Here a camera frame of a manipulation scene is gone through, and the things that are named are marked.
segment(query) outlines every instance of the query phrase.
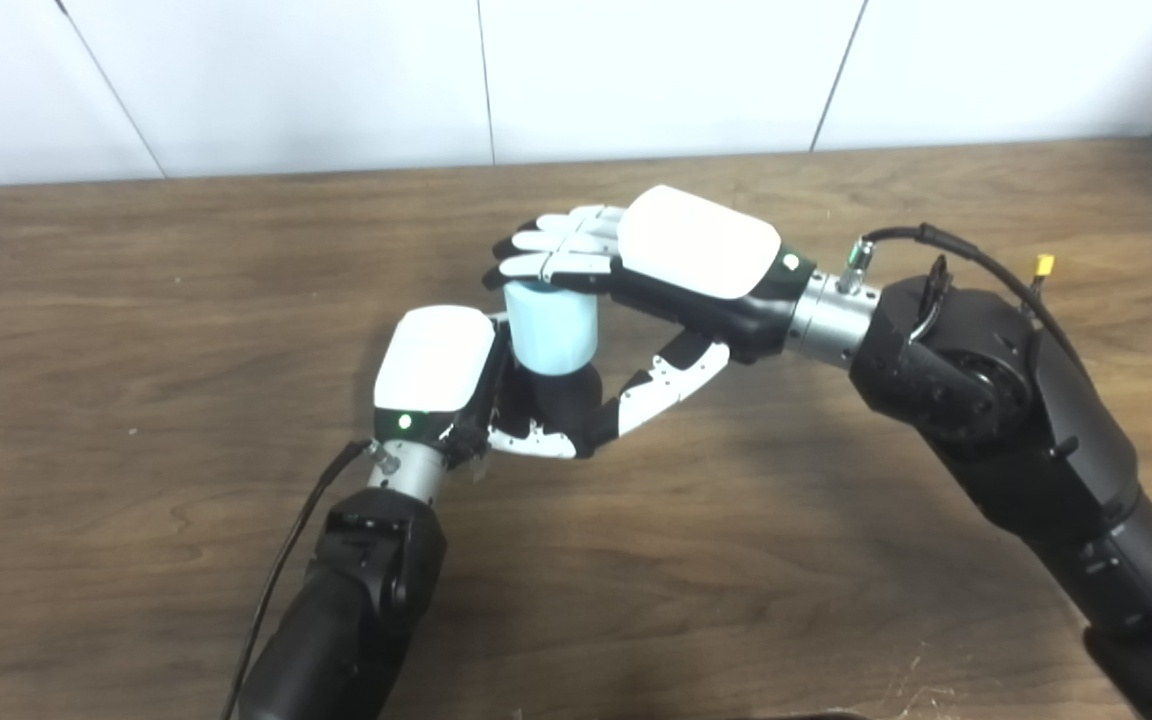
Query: yellow connector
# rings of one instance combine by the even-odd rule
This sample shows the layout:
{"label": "yellow connector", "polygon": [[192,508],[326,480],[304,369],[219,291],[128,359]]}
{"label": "yellow connector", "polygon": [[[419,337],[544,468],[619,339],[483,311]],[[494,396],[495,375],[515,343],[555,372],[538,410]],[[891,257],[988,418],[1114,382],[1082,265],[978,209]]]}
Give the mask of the yellow connector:
{"label": "yellow connector", "polygon": [[1046,278],[1047,275],[1052,274],[1052,268],[1055,268],[1055,266],[1056,266],[1055,255],[1046,255],[1046,253],[1039,255],[1038,258],[1034,259],[1034,276]]}

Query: wooden table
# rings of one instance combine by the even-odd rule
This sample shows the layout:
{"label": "wooden table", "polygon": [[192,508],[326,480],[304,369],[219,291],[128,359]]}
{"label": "wooden table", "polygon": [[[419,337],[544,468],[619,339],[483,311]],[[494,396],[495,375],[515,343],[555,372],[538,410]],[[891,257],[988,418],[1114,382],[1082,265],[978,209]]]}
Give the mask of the wooden table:
{"label": "wooden table", "polygon": [[[0,188],[0,719],[215,714],[271,553],[370,432],[396,319],[498,309],[490,243],[659,182],[827,268],[924,219],[1018,272],[1056,252],[1047,297],[1152,493],[1152,141]],[[931,260],[884,249],[872,278]],[[605,379],[672,334],[602,305]],[[498,455],[440,506],[389,720],[1129,717],[1038,562],[799,357],[591,461]]]}

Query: robotic hand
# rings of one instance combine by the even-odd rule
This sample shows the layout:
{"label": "robotic hand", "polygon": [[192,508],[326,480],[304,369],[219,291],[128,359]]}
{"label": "robotic hand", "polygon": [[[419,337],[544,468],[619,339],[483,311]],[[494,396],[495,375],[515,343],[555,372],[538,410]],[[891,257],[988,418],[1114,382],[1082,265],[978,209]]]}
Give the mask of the robotic hand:
{"label": "robotic hand", "polygon": [[[926,275],[865,286],[877,243],[896,238],[980,264],[1021,305],[955,287],[943,256]],[[544,396],[562,384],[509,353],[535,343],[535,327],[467,306],[404,316],[376,384],[369,488],[329,513],[242,717],[378,714],[442,561],[433,502],[445,471],[488,448],[588,457],[728,361],[790,350],[846,370],[870,409],[911,425],[982,514],[1032,548],[1087,616],[1092,657],[1152,720],[1152,503],[1132,444],[1038,296],[1041,279],[1026,287],[931,225],[861,237],[832,275],[771,225],[668,187],[623,210],[543,215],[495,255],[488,288],[607,293],[682,332],[602,406],[588,402],[598,382],[573,373],[588,411],[554,414]]]}

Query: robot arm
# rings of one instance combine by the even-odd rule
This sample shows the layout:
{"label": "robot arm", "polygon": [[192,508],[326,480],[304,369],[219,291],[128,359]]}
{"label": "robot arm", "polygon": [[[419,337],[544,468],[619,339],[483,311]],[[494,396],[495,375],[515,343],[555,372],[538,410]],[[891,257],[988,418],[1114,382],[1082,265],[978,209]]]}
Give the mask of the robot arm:
{"label": "robot arm", "polygon": [[338,502],[305,584],[238,694],[250,720],[376,717],[429,608],[444,476],[486,450],[508,331],[471,306],[403,316],[376,378],[367,486]]}
{"label": "robot arm", "polygon": [[1152,720],[1152,502],[1132,442],[1058,333],[952,286],[942,257],[882,293],[849,376],[1028,544],[1087,619],[1089,653]]}
{"label": "robot arm", "polygon": [[[954,287],[942,256],[924,276],[864,286],[876,243],[895,238],[982,264],[1023,302]],[[1152,720],[1152,502],[1040,278],[1026,288],[931,225],[861,237],[832,275],[768,225],[664,187],[626,211],[540,218],[495,253],[488,287],[538,276],[606,291],[736,361],[790,350],[847,370],[870,409],[919,432],[982,514],[1036,553],[1087,619],[1087,651]]]}

